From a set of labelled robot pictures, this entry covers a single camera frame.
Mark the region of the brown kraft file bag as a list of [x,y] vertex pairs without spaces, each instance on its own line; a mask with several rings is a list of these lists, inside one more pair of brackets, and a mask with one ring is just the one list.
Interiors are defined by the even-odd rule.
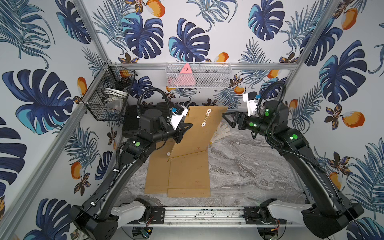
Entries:
[[170,173],[170,153],[175,141],[170,139],[159,150],[154,151],[149,158],[145,194],[166,194],[168,192]]
[[170,160],[169,198],[209,198],[211,196],[207,151]]
[[179,144],[174,145],[169,161],[205,152],[227,109],[216,106],[189,107],[185,122],[193,124],[193,127],[184,134]]

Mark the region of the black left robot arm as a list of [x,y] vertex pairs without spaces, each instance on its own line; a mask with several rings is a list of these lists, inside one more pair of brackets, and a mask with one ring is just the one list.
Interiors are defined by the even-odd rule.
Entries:
[[115,207],[115,202],[134,173],[153,152],[160,149],[158,143],[166,144],[169,139],[173,139],[178,144],[193,126],[183,121],[188,113],[185,106],[176,104],[171,107],[162,90],[150,90],[163,96],[167,115],[164,116],[162,111],[155,108],[142,112],[144,96],[140,95],[136,105],[138,132],[118,146],[115,166],[99,188],[82,205],[74,205],[69,211],[71,223],[89,240],[109,240],[119,228],[128,223],[137,221],[146,224],[150,221],[152,207],[148,202],[136,199],[122,207]]

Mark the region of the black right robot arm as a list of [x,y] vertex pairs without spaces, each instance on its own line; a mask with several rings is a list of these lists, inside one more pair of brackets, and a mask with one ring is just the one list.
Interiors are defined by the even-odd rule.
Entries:
[[246,219],[266,223],[291,221],[306,226],[313,235],[325,239],[355,222],[364,209],[337,189],[304,135],[288,127],[289,108],[283,104],[286,88],[284,82],[277,81],[262,94],[244,94],[248,111],[224,113],[222,117],[232,128],[251,131],[253,138],[263,136],[298,174],[314,203],[289,204],[271,198],[261,203],[257,211],[247,215]]

